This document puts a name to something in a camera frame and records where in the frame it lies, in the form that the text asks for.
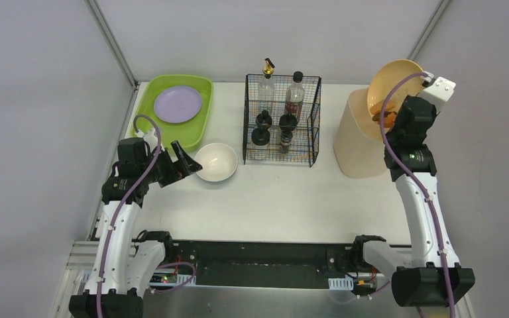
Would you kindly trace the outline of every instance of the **robotic arm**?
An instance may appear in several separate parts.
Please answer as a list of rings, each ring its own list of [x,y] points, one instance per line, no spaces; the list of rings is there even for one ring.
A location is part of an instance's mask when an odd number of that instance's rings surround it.
[[[363,261],[375,266],[390,278],[397,304],[408,307],[449,305],[441,253],[446,256],[454,302],[458,302],[475,283],[473,270],[460,266],[447,235],[437,196],[436,166],[432,153],[423,144],[426,131],[453,94],[455,83],[428,75],[423,84],[425,89],[416,97],[407,96],[393,129],[386,136],[397,157],[426,188],[437,220],[420,186],[399,167],[386,149],[385,162],[405,207],[412,258],[410,261],[404,258],[383,238],[370,236],[357,237],[349,255],[352,262]],[[440,236],[436,233],[436,221],[441,229]],[[443,240],[443,250],[438,248],[438,237]]]
[[[118,143],[119,159],[102,187],[102,201],[105,204],[101,219],[103,226],[93,271],[85,284],[83,295],[73,295],[70,299],[69,310],[74,318],[96,317],[99,282],[102,283],[100,289],[104,317],[142,317],[142,297],[151,276],[166,255],[171,255],[172,239],[167,232],[160,232],[146,237],[139,245],[135,257],[130,258],[131,231],[141,212],[149,184],[158,182],[161,187],[167,186],[196,173],[202,166],[192,160],[177,141],[171,144],[177,157],[175,162],[161,148],[154,166],[130,193],[112,226],[116,208],[146,171],[153,158],[150,149],[157,146],[153,130],[141,135],[143,138],[123,139]],[[112,233],[107,244],[109,231]],[[101,256],[105,249],[104,271],[101,272]]]

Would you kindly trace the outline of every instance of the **red wire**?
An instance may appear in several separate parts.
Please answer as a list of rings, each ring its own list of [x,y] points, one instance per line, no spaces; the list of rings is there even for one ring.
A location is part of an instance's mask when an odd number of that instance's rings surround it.
[[[177,256],[177,259],[176,259],[177,262],[180,262],[180,255]],[[174,272],[172,273],[173,276],[176,275],[176,272],[178,271],[178,265],[176,265],[174,267]]]

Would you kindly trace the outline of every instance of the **metal corner post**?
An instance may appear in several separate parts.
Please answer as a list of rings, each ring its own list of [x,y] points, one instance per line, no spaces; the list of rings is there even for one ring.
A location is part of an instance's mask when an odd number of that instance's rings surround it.
[[[409,56],[407,59],[416,61],[420,53],[422,52],[424,46],[426,45],[426,42],[430,39],[430,36],[432,35],[432,32],[438,25],[438,22],[441,20],[442,16],[446,12],[449,5],[452,3],[453,0],[440,0],[438,5],[436,6],[436,9],[434,9],[434,12],[432,13],[432,16],[426,23],[426,26],[422,30],[422,33],[416,40],[411,52],[409,53]]]
[[[106,18],[104,17],[97,0],[84,0],[84,1],[87,5],[87,8],[89,9],[89,12],[93,16],[93,19],[96,22],[98,29],[100,30],[100,33],[104,38],[104,41],[106,41],[106,44],[110,48],[110,51],[114,56],[114,59],[116,59],[116,63],[118,63],[118,66],[120,66],[120,69],[124,73],[124,76],[126,77],[126,80],[130,84],[132,89],[135,90],[137,87],[137,80],[135,79],[128,65],[128,61],[126,61],[124,54],[122,54],[120,46],[118,45],[116,39],[114,38],[112,30],[110,29],[110,26],[106,22]]]

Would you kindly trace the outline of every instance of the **white bowl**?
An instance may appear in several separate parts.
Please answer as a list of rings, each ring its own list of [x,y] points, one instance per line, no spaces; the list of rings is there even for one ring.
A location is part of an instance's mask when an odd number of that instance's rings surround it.
[[[194,156],[203,169],[196,174],[205,181],[223,181],[233,175],[239,160],[237,153],[226,144],[206,144]]]

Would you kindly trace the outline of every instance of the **purple plate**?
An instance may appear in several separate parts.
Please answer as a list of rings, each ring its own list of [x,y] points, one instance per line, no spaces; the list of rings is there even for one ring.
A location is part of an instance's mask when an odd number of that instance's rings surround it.
[[[155,115],[164,122],[184,123],[200,111],[201,96],[190,86],[174,86],[157,96],[154,109]]]

